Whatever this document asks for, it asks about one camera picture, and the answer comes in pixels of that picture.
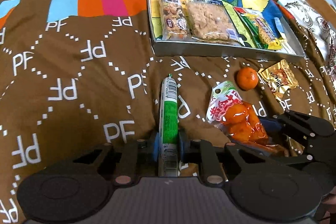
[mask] gold foil package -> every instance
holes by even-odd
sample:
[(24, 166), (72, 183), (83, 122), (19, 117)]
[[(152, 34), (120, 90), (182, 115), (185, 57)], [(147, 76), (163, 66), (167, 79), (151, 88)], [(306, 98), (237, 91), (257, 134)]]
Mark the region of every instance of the gold foil package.
[(287, 90), (292, 90), (299, 86), (292, 70), (284, 59), (268, 69), (259, 70), (258, 73), (267, 81), (269, 88), (278, 101), (281, 101)]

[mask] brown snack in clear package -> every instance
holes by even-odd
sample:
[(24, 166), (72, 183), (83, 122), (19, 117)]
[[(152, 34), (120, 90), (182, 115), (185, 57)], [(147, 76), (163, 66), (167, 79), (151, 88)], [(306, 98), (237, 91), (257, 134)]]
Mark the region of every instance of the brown snack in clear package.
[(259, 70), (258, 73), (267, 81), (269, 88), (278, 101), (281, 101), (287, 90), (292, 90), (299, 86), (292, 70), (284, 59), (268, 69)]
[(223, 5), (186, 3), (193, 38), (205, 41), (238, 41), (238, 35)]
[(159, 0), (162, 40), (184, 40), (189, 27), (180, 0)]

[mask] screw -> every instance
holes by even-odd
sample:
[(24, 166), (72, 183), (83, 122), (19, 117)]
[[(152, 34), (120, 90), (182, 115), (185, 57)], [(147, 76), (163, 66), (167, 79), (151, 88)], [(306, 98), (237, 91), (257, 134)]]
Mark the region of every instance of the screw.
[(223, 179), (218, 175), (211, 175), (207, 177), (207, 181), (211, 184), (219, 184), (223, 182)]
[(129, 176), (118, 176), (115, 178), (115, 182), (118, 184), (128, 184), (131, 182), (131, 178)]

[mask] tangerine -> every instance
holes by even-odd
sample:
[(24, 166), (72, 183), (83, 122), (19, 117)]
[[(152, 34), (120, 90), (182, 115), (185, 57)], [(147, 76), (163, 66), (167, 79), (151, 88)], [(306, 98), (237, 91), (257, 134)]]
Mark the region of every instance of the tangerine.
[(236, 81), (242, 90), (251, 90), (254, 89), (258, 84), (258, 74), (252, 68), (241, 68), (238, 71)]
[(226, 124), (233, 124), (246, 121), (248, 109), (242, 104), (234, 104), (228, 108), (224, 117)]
[(247, 122), (240, 122), (232, 125), (229, 128), (229, 134), (232, 136), (232, 138), (240, 142), (247, 142), (253, 132), (254, 130), (252, 126), (250, 126), (250, 124)]

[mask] plastic snack bag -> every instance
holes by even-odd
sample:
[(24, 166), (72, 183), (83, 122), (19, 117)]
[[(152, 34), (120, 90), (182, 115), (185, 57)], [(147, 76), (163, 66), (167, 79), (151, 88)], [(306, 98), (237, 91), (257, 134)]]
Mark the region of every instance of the plastic snack bag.
[(162, 23), (162, 40), (185, 40), (189, 27), (180, 0), (158, 0)]
[(268, 69), (260, 69), (258, 73), (267, 81), (269, 88), (278, 101), (281, 101), (287, 90), (293, 90), (299, 86), (299, 82), (285, 59)]
[(250, 30), (258, 48), (265, 50), (281, 50), (281, 42), (274, 35), (263, 15), (255, 10), (234, 7), (241, 20)]
[(242, 145), (272, 154), (288, 155), (284, 147), (270, 143), (252, 105), (241, 99), (230, 81), (212, 89), (206, 118), (209, 123), (214, 122), (214, 125), (221, 128), (229, 138)]
[(186, 0), (193, 38), (238, 42), (238, 33), (221, 0)]

